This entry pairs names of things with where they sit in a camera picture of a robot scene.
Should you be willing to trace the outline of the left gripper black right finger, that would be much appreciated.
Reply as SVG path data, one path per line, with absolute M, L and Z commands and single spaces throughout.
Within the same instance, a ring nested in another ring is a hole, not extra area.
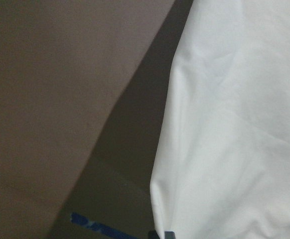
M 165 239 L 175 239 L 175 233 L 172 231 L 165 231 L 164 238 Z

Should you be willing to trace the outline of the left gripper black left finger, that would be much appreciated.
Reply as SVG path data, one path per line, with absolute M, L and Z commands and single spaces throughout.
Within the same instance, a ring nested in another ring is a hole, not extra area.
M 158 239 L 158 234 L 156 231 L 149 231 L 147 238 L 148 239 Z

